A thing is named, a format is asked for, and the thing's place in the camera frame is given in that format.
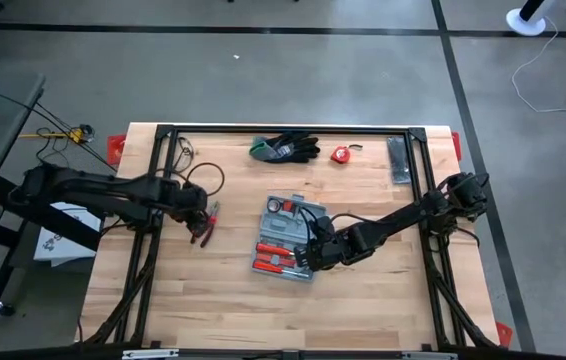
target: tool kit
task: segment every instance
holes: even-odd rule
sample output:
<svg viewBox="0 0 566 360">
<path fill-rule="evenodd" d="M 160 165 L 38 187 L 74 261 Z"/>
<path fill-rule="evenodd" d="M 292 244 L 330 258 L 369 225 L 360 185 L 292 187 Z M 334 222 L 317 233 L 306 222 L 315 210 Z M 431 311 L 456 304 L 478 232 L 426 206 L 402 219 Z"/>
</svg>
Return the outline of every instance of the tool kit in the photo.
<svg viewBox="0 0 566 360">
<path fill-rule="evenodd" d="M 290 199 L 268 196 L 266 204 L 252 250 L 252 270 L 288 280 L 312 281 L 314 273 L 298 266 L 294 249 L 307 244 L 305 221 L 325 216 L 325 207 L 305 202 L 300 195 Z"/>
</svg>

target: black floor line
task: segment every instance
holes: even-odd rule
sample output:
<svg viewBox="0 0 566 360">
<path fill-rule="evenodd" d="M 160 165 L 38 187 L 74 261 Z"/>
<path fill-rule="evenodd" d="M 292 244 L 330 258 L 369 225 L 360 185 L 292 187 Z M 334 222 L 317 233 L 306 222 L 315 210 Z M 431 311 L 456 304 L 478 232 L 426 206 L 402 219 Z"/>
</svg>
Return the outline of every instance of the black floor line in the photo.
<svg viewBox="0 0 566 360">
<path fill-rule="evenodd" d="M 522 37 L 513 31 L 492 30 L 439 30 L 439 29 L 383 29 L 383 28 L 309 28 L 309 27 L 243 27 L 243 26 L 151 26 L 151 25 L 63 25 L 2 23 L 0 30 L 138 33 L 138 34 L 280 34 L 280 35 L 358 35 L 358 36 L 442 36 L 479 38 Z M 546 31 L 538 37 L 552 37 Z M 558 37 L 566 38 L 566 31 Z"/>
<path fill-rule="evenodd" d="M 443 9 L 441 8 L 440 0 L 432 0 L 432 7 L 434 8 L 434 15 L 439 29 L 446 31 L 447 24 L 445 22 L 445 17 L 443 16 Z M 470 114 L 470 107 L 467 102 L 467 97 L 465 96 L 463 83 L 461 82 L 461 75 L 459 74 L 450 36 L 442 35 L 441 44 L 443 46 L 443 54 L 445 55 L 448 73 L 450 74 L 450 81 L 452 82 L 452 89 L 454 90 L 454 96 L 456 97 L 456 103 L 461 115 L 463 130 L 470 149 L 470 157 L 474 164 L 474 170 L 477 174 L 486 173 L 487 169 L 485 167 L 485 161 L 483 160 L 483 154 L 481 153 L 476 129 L 474 128 L 474 122 L 472 121 L 472 115 Z M 519 288 L 518 281 L 516 280 L 516 274 L 514 273 L 514 265 L 512 264 L 512 258 L 510 257 L 510 250 L 507 247 L 507 241 L 505 240 L 505 234 L 503 232 L 499 212 L 496 209 L 496 203 L 494 202 L 494 194 L 492 193 L 492 187 L 489 183 L 486 184 L 484 190 L 485 195 L 488 198 L 488 207 L 486 212 L 487 219 L 492 233 L 492 240 L 494 242 L 499 267 L 501 268 L 501 274 L 503 275 L 505 292 L 512 310 L 512 317 L 514 318 L 514 330 L 519 338 L 521 350 L 536 352 L 532 330 L 530 329 L 525 305 L 523 304 L 523 298 L 521 297 L 521 290 Z"/>
</svg>

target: concrete floor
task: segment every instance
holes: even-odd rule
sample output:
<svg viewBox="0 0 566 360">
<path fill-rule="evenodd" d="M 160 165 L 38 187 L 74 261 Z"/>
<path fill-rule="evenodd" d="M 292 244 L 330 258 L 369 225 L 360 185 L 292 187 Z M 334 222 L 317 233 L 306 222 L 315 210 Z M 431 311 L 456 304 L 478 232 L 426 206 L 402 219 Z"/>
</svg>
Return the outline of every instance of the concrete floor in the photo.
<svg viewBox="0 0 566 360">
<path fill-rule="evenodd" d="M 504 14 L 523 2 L 441 0 L 454 30 L 507 30 Z M 566 1 L 551 16 L 566 30 Z M 0 21 L 437 28 L 430 0 L 20 0 Z M 537 351 L 566 355 L 566 113 L 532 112 L 510 83 L 545 41 L 454 38 L 452 46 Z M 0 67 L 45 74 L 42 103 L 94 126 L 103 155 L 106 136 L 132 121 L 449 125 L 466 138 L 438 37 L 0 30 Z M 537 107 L 566 107 L 566 39 L 519 82 Z M 33 116 L 24 131 L 44 125 Z M 20 181 L 39 146 L 17 142 L 1 174 Z M 462 168 L 473 170 L 465 141 L 463 153 Z M 73 167 L 105 170 L 80 149 L 67 154 Z M 512 326 L 485 219 L 477 232 L 495 316 Z M 53 290 L 59 283 L 67 286 Z M 86 286 L 86 275 L 29 271 L 18 316 L 0 319 L 0 349 L 70 343 Z"/>
</svg>

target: wooden tabletop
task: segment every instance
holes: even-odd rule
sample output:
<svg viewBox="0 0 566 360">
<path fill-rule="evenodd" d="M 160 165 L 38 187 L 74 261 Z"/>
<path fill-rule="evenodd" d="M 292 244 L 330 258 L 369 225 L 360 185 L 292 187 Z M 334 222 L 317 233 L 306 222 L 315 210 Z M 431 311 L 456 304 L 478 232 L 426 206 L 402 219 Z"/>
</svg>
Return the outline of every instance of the wooden tabletop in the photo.
<svg viewBox="0 0 566 360">
<path fill-rule="evenodd" d="M 147 172 L 155 129 L 156 124 L 130 124 L 118 176 Z M 426 131 L 439 182 L 459 172 L 450 129 L 426 127 Z M 325 206 L 329 214 L 352 212 L 370 218 L 412 202 L 410 185 L 392 184 L 386 136 L 320 135 L 318 159 L 309 165 L 275 165 L 248 155 L 253 134 L 181 135 L 195 148 L 194 164 L 217 163 L 226 180 L 223 189 L 210 198 L 221 206 L 214 235 L 204 249 L 190 245 L 184 225 L 164 220 L 146 343 L 160 340 L 163 347 L 204 349 L 419 350 L 424 343 L 435 346 L 415 227 L 389 238 L 371 258 L 315 274 L 313 283 L 282 280 L 250 269 L 267 195 L 300 194 Z M 329 160 L 336 146 L 353 143 L 363 149 L 353 151 L 348 164 Z M 218 170 L 203 167 L 191 180 L 212 191 L 220 177 Z M 350 223 L 338 220 L 337 228 Z M 119 228 L 101 240 L 81 317 L 85 337 L 94 333 L 122 296 L 133 236 Z M 476 243 L 457 233 L 451 237 L 449 252 L 461 303 L 484 333 L 498 341 Z M 446 305 L 443 310 L 452 338 Z M 128 336 L 136 312 L 133 306 Z"/>
</svg>

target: tape measure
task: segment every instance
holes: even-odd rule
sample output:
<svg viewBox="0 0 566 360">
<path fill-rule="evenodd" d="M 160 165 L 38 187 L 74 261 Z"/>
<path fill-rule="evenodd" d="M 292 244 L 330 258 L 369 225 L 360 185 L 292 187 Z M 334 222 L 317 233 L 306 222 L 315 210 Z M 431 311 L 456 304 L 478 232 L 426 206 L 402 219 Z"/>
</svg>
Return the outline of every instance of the tape measure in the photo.
<svg viewBox="0 0 566 360">
<path fill-rule="evenodd" d="M 352 144 L 350 146 L 337 146 L 332 153 L 331 159 L 339 164 L 345 164 L 350 160 L 350 149 L 361 150 L 363 146 Z"/>
<path fill-rule="evenodd" d="M 331 159 L 339 164 L 345 164 L 350 160 L 350 149 L 347 146 L 337 146 L 332 153 Z"/>
</svg>

